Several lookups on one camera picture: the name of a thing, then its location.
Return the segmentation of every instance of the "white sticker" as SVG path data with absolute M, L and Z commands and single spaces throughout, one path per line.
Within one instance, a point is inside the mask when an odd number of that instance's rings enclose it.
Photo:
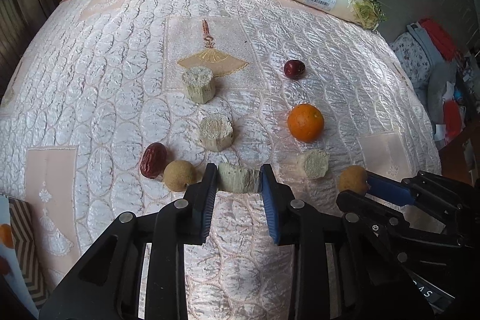
M 303 2 L 319 10 L 332 11 L 337 0 L 304 0 Z

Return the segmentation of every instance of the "quilted bedspread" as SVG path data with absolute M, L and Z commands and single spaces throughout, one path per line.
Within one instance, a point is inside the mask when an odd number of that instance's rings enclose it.
M 200 56 L 204 21 L 210 60 Z M 288 59 L 306 64 L 304 77 L 283 75 Z M 198 61 L 215 63 L 218 75 L 205 105 L 186 99 L 180 83 Z M 286 127 L 289 110 L 305 102 L 325 118 L 311 144 Z M 199 122 L 215 112 L 235 130 L 222 152 L 198 140 Z M 428 116 L 377 33 L 289 0 L 65 0 L 2 102 L 0 191 L 37 205 L 47 273 L 58 283 L 121 212 L 148 214 L 182 197 L 139 174 L 154 141 L 199 174 L 207 162 L 270 163 L 297 198 L 339 215 L 335 179 L 351 164 L 371 169 L 365 140 L 385 134 L 397 141 L 385 144 L 391 159 L 379 174 L 440 173 Z M 298 177 L 294 158 L 310 148 L 329 154 L 325 178 Z M 262 203 L 258 194 L 218 192 L 206 244 L 185 248 L 192 318 L 286 319 L 292 249 L 272 243 Z

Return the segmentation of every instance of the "orange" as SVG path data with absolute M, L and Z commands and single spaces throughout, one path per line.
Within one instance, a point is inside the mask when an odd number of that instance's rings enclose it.
M 9 224 L 0 224 L 0 243 L 3 243 L 8 248 L 14 248 L 14 240 L 11 237 Z
M 307 143 L 316 140 L 325 125 L 320 110 L 309 103 L 295 106 L 290 111 L 286 123 L 294 138 Z

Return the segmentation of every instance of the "silver bolt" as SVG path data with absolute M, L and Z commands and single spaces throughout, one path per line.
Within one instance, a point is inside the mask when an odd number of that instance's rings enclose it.
M 177 209 L 183 209 L 188 206 L 188 201 L 184 198 L 180 198 L 173 203 L 173 206 L 175 206 Z
M 345 218 L 349 223 L 356 223 L 358 220 L 360 220 L 360 218 L 355 213 L 347 213 L 345 215 Z
M 405 252 L 399 252 L 397 255 L 397 259 L 400 263 L 405 263 L 409 257 Z
M 305 206 L 305 203 L 301 199 L 293 199 L 290 201 L 290 206 L 293 209 L 301 209 Z
M 129 211 L 125 211 L 125 212 L 123 212 L 123 213 L 118 217 L 118 220 L 119 220 L 121 223 L 128 223 L 128 222 L 131 221 L 133 218 L 134 218 L 134 215 L 133 215 L 132 213 L 130 213 Z

